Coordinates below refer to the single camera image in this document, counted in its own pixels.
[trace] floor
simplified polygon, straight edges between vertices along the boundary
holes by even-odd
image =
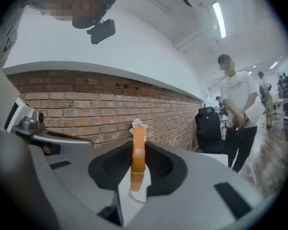
[[[273,120],[271,131],[258,126],[251,154],[239,174],[264,197],[281,189],[288,175],[288,121],[284,121],[284,129],[278,127],[277,120]]]

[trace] black pants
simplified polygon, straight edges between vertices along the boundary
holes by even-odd
[[[227,128],[225,138],[225,153],[228,155],[228,166],[231,168],[232,163],[238,155],[233,170],[237,173],[241,170],[244,162],[248,158],[257,132],[257,126],[251,128],[242,128],[237,132],[233,128]]]

